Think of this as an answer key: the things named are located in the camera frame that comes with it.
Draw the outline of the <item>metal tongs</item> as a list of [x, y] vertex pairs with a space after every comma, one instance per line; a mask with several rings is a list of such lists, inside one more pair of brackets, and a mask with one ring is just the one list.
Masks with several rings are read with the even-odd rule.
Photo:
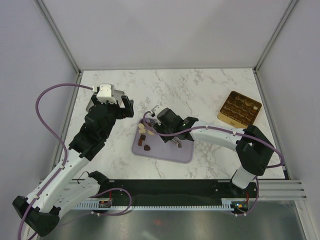
[[172, 140], [170, 140], [170, 142], [174, 143], [178, 148], [182, 148], [182, 142], [178, 138], [174, 137]]

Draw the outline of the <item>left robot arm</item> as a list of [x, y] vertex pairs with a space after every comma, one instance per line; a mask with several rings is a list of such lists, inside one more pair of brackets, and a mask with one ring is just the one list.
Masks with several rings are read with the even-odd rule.
[[58, 225], [60, 219], [81, 201], [93, 197], [105, 197], [110, 190], [108, 178], [99, 171], [88, 177], [69, 193], [65, 187], [90, 163], [105, 146], [117, 120], [134, 116], [134, 101], [121, 96], [124, 106], [115, 98], [91, 97], [91, 106], [84, 117], [84, 123], [69, 145], [63, 146], [63, 158], [47, 177], [27, 196], [17, 196], [12, 205], [36, 235], [45, 237]]

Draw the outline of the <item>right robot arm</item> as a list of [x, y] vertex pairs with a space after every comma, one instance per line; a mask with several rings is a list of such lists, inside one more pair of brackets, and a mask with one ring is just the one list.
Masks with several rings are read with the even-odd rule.
[[236, 152], [240, 167], [228, 185], [233, 197], [241, 197], [249, 183], [265, 173], [275, 152], [271, 142], [254, 125], [247, 128], [221, 127], [196, 117], [183, 119], [170, 108], [159, 105], [151, 110], [151, 116], [156, 120], [153, 129], [165, 143], [173, 140], [205, 142]]

